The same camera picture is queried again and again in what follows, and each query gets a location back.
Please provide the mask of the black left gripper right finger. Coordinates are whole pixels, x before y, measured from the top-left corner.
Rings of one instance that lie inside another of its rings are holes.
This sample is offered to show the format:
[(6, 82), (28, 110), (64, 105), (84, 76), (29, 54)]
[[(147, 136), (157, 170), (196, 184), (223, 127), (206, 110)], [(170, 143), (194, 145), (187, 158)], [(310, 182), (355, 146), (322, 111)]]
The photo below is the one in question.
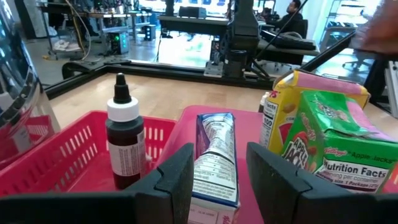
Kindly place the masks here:
[(397, 194), (351, 193), (255, 142), (246, 164), (265, 223), (397, 223)]

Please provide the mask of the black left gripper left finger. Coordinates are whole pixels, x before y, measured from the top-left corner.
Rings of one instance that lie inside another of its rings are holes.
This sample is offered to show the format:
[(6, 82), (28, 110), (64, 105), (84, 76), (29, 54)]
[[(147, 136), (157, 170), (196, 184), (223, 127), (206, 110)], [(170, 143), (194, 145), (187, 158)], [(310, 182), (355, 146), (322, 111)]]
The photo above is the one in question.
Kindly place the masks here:
[(187, 223), (193, 144), (122, 191), (22, 194), (1, 199), (1, 223)]

